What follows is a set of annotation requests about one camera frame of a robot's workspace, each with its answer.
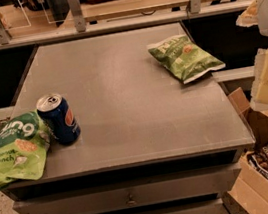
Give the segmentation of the blue pepsi can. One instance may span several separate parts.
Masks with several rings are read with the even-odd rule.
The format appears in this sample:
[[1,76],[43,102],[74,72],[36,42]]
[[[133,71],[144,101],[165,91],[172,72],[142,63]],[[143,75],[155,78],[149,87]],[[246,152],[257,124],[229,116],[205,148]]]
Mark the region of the blue pepsi can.
[[39,117],[47,124],[58,143],[70,145],[80,136],[80,127],[69,104],[60,94],[41,96],[37,101]]

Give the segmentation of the green chip bag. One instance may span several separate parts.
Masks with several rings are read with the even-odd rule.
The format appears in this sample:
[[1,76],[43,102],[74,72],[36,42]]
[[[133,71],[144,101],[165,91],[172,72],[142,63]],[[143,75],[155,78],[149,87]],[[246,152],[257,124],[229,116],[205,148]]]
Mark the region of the green chip bag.
[[184,84],[224,69],[224,62],[195,45],[187,35],[170,36],[147,46],[148,52]]

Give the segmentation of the upper grey drawer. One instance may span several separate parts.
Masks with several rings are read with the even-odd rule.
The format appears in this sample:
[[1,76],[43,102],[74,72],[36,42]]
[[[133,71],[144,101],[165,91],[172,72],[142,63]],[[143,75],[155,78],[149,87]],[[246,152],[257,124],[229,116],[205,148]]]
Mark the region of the upper grey drawer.
[[101,214],[184,198],[227,192],[241,166],[231,164],[181,174],[149,177],[113,185],[17,201],[19,214]]

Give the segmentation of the green coconut crunch snack bag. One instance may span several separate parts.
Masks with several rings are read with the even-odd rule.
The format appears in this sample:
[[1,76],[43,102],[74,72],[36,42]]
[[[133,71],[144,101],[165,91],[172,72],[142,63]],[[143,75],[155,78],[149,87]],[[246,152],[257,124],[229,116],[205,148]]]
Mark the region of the green coconut crunch snack bag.
[[50,143],[36,111],[8,121],[0,130],[0,190],[17,180],[41,179]]

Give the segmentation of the middle metal bracket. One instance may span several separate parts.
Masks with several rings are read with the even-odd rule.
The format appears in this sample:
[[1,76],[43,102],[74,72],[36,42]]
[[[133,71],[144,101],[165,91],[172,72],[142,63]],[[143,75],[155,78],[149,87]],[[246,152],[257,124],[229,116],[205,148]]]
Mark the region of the middle metal bracket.
[[74,20],[74,25],[76,31],[85,32],[86,24],[85,18],[83,18],[83,12],[81,11],[80,0],[67,0],[68,6],[70,7],[70,12],[72,13],[72,19]]

